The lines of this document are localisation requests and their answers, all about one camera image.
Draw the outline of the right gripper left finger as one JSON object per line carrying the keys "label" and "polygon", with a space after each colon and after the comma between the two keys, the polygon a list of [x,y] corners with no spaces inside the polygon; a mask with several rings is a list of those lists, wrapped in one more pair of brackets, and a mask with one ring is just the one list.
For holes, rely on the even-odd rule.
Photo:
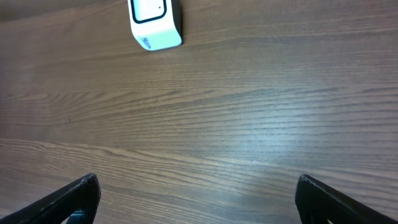
{"label": "right gripper left finger", "polygon": [[89,173],[1,219],[3,224],[92,224],[101,198],[96,174]]}

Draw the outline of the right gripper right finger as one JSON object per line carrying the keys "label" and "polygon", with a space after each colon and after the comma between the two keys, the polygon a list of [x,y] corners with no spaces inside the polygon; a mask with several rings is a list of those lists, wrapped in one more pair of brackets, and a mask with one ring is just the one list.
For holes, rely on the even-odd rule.
{"label": "right gripper right finger", "polygon": [[397,224],[396,220],[307,174],[298,178],[295,204],[302,223]]}

